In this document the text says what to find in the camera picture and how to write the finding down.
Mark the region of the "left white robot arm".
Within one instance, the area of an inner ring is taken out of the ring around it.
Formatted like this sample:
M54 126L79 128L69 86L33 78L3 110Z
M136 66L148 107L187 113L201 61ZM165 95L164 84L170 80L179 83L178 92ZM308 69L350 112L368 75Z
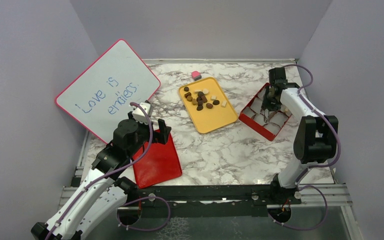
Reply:
M128 178L120 177L120 174L128 167L132 166L150 149L153 143L165 145L169 140L172 130L167 126L163 119L158 120L158 130L154 130L152 123L143 123L134 119L122 120L114 130L113 139L101 150L90 170L91 180L78 187L78 193L72 195L60 213L56 214L55 220L48 222L37 222L31 229L31 233L37 240L61 240L63 233L56 230L63 223L74 223L70 213L76 217L83 218L86 212L92 207L93 200L108 189L112 184L120 188L118 199L124 205L132 205L137 200L137 186ZM143 150L141 156L132 159L134 154Z

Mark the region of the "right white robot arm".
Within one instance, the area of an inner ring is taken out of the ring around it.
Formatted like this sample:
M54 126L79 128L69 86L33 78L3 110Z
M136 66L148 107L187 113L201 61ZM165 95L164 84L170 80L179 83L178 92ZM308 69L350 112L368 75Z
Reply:
M272 202L280 204L295 194L302 178L311 169L335 164L342 147L338 118L326 115L311 103L303 94L304 86L289 82L284 66L270 69L268 79L262 106L272 111L286 107L299 121L293 142L295 159L274 176L267 193Z

